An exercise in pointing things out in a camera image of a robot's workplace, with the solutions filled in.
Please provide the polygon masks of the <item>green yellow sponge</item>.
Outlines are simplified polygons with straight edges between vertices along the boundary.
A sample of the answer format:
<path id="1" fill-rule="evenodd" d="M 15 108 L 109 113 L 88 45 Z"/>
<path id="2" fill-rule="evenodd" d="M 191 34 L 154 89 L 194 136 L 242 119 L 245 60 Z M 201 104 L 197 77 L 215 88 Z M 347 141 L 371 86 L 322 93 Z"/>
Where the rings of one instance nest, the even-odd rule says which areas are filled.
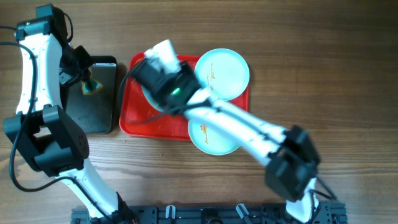
<path id="1" fill-rule="evenodd" d="M 85 72 L 85 76 L 81 80 L 81 89 L 84 95 L 94 95 L 103 88 L 103 84 L 93 78 L 92 68 Z"/>

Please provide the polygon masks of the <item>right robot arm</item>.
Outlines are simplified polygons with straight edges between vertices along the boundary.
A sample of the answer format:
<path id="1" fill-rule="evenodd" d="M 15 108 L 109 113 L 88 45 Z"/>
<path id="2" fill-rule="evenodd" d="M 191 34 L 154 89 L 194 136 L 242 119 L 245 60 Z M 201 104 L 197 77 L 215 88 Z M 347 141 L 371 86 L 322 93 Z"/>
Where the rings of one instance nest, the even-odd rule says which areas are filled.
<path id="1" fill-rule="evenodd" d="M 314 221 L 320 156 L 306 130 L 287 130 L 219 99 L 177 58 L 169 39 L 146 50 L 128 75 L 150 92 L 163 114 L 182 115 L 238 143 L 265 166 L 265 183 L 286 200 L 287 213 L 301 223 Z"/>

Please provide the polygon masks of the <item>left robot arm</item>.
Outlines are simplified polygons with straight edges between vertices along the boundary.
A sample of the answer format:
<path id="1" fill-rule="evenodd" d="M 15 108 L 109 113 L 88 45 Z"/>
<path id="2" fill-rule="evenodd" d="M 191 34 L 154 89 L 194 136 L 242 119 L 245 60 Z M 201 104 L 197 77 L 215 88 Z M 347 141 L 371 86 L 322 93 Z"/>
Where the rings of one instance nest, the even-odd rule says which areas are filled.
<path id="1" fill-rule="evenodd" d="M 116 65 L 115 58 L 72 46 L 72 20 L 52 4 L 37 7 L 36 17 L 18 23 L 14 36 L 23 74 L 16 115 L 3 122 L 12 153 L 53 184 L 67 185 L 84 203 L 90 223 L 137 223 L 134 212 L 93 167 L 86 134 L 65 111 L 69 88 L 80 82 L 89 93 L 99 90 L 91 68 Z"/>

